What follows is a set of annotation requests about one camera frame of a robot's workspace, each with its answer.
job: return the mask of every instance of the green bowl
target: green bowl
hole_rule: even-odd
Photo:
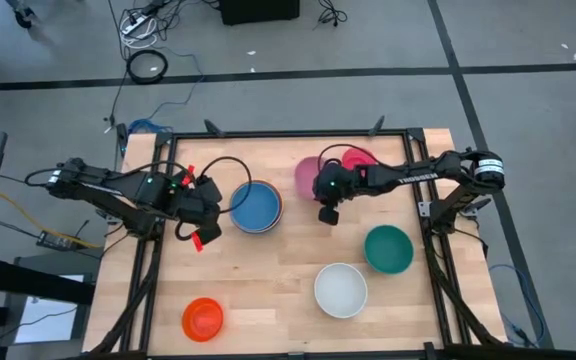
[[[364,254],[368,263],[386,274],[404,272],[412,263],[412,242],[405,232],[390,225],[370,230],[364,242]]]

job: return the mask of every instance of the white bowl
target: white bowl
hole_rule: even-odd
[[[330,264],[317,275],[315,299],[319,307],[330,316],[339,319],[353,317],[366,305],[366,280],[359,270],[348,264]]]

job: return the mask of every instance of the wooden table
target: wooden table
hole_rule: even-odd
[[[427,129],[425,136],[431,156],[453,149],[447,129]],[[151,162],[154,139],[154,135],[130,137],[124,171]],[[389,164],[405,161],[402,138],[390,136],[180,141],[175,160],[195,165],[198,171],[218,156],[241,158],[254,179],[269,181],[279,189],[285,210],[279,225],[263,235],[244,234],[229,216],[221,216],[223,235],[202,253],[197,253],[191,242],[176,240],[175,223],[168,221],[150,355],[411,350],[421,349],[427,341],[441,347],[412,188],[401,186],[380,197],[344,202],[340,206],[339,225],[335,227],[317,220],[318,203],[297,197],[293,181],[296,164],[339,142],[365,147]],[[332,149],[326,157],[341,158],[345,150]],[[240,165],[229,162],[215,165],[208,175],[226,199],[222,208],[227,206],[235,188],[246,180]],[[437,181],[441,197],[456,186],[452,181]],[[364,238],[370,229],[381,224],[399,227],[414,244],[413,263],[403,274],[380,274],[366,264]],[[456,227],[477,233],[475,225],[462,218]],[[121,231],[115,234],[106,246],[122,236]],[[504,327],[481,244],[459,233],[449,239],[465,302],[494,336],[503,339]],[[126,240],[105,255],[84,350],[100,342],[123,310],[135,248],[136,241]],[[368,284],[366,307],[352,319],[332,318],[315,302],[315,277],[325,265],[334,262],[352,264]],[[195,343],[184,335],[180,319],[186,305],[203,296],[212,297],[223,306],[225,322],[215,339]],[[446,302],[449,314],[453,314],[447,298]],[[143,306],[135,316],[133,348],[137,346],[142,311]],[[450,323],[457,341],[454,316]]]

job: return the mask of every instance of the white cable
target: white cable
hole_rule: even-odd
[[[156,42],[157,42],[157,35],[153,35],[153,33],[155,32],[155,30],[157,30],[157,20],[155,20],[154,18],[151,18],[150,20],[148,20],[148,26],[146,26],[146,31],[144,31],[143,33],[136,35],[136,36],[130,36],[130,37],[125,37],[124,33],[123,33],[123,28],[124,28],[124,24],[126,23],[126,21],[128,21],[130,19],[130,16],[127,16],[126,18],[124,18],[123,20],[121,20],[121,23],[119,24],[119,38],[121,39],[121,42],[126,45],[127,47],[131,48],[131,49],[135,49],[135,50],[140,50],[140,49],[147,49],[151,46],[153,46]],[[147,45],[134,45],[135,43],[140,43],[144,40],[147,40],[148,38],[152,38],[152,41],[150,42],[150,44]]]

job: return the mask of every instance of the red clip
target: red clip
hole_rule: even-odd
[[[188,166],[188,172],[190,175],[192,175],[193,171],[195,171],[195,165]],[[186,186],[188,184],[190,184],[190,176],[186,175],[186,177],[184,177],[183,181],[181,182],[181,185]]]
[[[201,252],[201,250],[204,249],[204,244],[201,243],[201,239],[199,239],[199,235],[197,235],[197,232],[193,232],[192,234],[190,234],[190,237],[192,237],[192,242],[195,243],[195,248],[197,249],[197,252]]]

